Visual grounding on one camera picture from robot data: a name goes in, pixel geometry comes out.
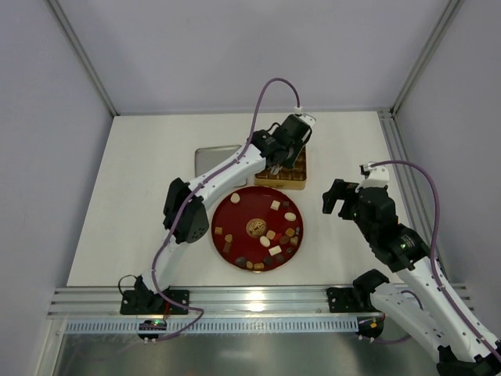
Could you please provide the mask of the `metal tongs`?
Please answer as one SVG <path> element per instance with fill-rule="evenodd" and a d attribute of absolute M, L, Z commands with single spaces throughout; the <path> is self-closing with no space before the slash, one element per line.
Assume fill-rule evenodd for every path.
<path fill-rule="evenodd" d="M 270 174 L 271 175 L 278 175 L 279 172 L 281 171 L 282 169 L 282 165 L 280 164 L 276 164 L 276 165 L 273 165 L 271 168 L 270 168 Z"/>

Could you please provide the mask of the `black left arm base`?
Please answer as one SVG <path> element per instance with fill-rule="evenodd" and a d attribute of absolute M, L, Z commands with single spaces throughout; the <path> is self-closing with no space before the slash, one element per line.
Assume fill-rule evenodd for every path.
<path fill-rule="evenodd" d="M 164 300 L 156 291 L 151 291 L 143 282 L 142 277 L 134 276 L 135 282 L 130 289 L 123 290 L 121 281 L 128 277 L 122 277 L 117 284 L 121 294 L 121 315 L 187 315 L 188 309 Z"/>

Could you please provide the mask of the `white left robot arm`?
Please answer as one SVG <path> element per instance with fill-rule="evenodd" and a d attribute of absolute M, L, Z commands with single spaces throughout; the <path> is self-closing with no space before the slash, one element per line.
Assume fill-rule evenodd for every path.
<path fill-rule="evenodd" d="M 226 160 L 189 182 L 173 180 L 164 205 L 167 236 L 150 268 L 135 279 L 129 303 L 153 313 L 167 299 L 171 273 L 184 251 L 209 230 L 207 210 L 238 182 L 267 168 L 292 168 L 312 135 L 316 119 L 286 117 L 276 128 L 250 131 L 246 143 Z"/>

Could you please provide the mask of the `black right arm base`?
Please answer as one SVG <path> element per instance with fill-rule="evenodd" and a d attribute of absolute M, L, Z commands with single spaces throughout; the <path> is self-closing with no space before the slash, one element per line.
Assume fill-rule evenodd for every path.
<path fill-rule="evenodd" d="M 370 295 L 389 279 L 379 270 L 370 271 L 353 280 L 349 287 L 329 287 L 326 296 L 330 313 L 373 313 L 377 310 L 370 301 Z"/>

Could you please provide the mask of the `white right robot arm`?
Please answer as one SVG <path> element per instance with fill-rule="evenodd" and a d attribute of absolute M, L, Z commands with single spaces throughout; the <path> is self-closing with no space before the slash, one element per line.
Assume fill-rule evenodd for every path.
<path fill-rule="evenodd" d="M 323 213 L 341 201 L 339 217 L 356 224 L 376 258 L 424 304 L 419 309 L 377 269 L 352 283 L 355 303 L 393 318 L 434 359 L 440 375 L 498 375 L 500 340 L 458 296 L 421 236 L 399 222 L 387 187 L 335 179 L 323 194 Z"/>

